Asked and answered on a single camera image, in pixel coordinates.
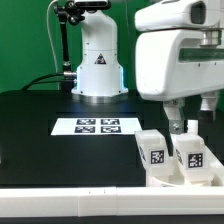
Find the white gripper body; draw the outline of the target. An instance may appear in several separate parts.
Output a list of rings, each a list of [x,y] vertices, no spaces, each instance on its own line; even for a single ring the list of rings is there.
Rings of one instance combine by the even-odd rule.
[[[167,101],[224,89],[224,59],[181,60],[181,56],[209,48],[200,46],[198,30],[147,32],[136,43],[135,74],[145,100]]]

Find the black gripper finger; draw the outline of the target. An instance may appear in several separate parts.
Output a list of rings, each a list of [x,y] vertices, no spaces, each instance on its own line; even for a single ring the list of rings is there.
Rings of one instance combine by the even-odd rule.
[[[171,134],[182,134],[184,132],[183,98],[163,102],[163,108],[169,121],[169,132]]]
[[[209,124],[216,118],[219,91],[206,92],[201,95],[201,106],[198,112],[200,124]]]

